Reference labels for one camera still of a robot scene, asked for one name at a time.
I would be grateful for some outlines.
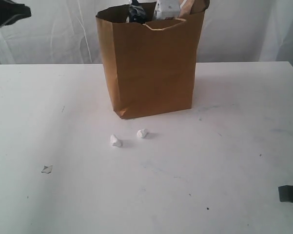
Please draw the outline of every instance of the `black object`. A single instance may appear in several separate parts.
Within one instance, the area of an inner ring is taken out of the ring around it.
[[[285,185],[278,187],[279,200],[281,202],[293,203],[293,186]]]
[[[28,17],[31,17],[31,11],[28,6],[11,0],[0,0],[0,28]]]
[[[137,0],[132,0],[132,3],[129,5],[129,22],[144,24],[146,21],[147,15],[143,7]]]

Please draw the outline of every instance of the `white curtain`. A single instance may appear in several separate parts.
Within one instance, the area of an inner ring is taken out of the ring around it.
[[[0,64],[101,63],[95,15],[128,2],[19,1],[32,17],[0,29]],[[197,59],[293,65],[293,0],[211,0]]]

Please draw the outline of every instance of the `small white rock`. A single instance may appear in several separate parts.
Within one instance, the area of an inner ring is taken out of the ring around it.
[[[138,138],[145,138],[146,137],[146,135],[148,134],[148,130],[146,129],[146,128],[144,128],[144,129],[140,129],[140,130],[138,130],[138,132],[137,132],[137,137]]]
[[[121,147],[122,142],[115,135],[111,135],[111,145],[115,147]]]

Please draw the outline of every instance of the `brown paper bag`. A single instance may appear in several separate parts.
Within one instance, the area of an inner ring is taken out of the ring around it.
[[[142,3],[149,20],[155,4]],[[190,109],[204,11],[145,25],[125,23],[127,16],[128,5],[111,7],[97,15],[114,111],[127,119]]]

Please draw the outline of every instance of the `table surface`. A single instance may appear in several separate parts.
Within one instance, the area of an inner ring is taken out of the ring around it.
[[[132,120],[102,65],[0,65],[0,234],[293,234],[287,184],[287,62],[198,64],[191,110]]]

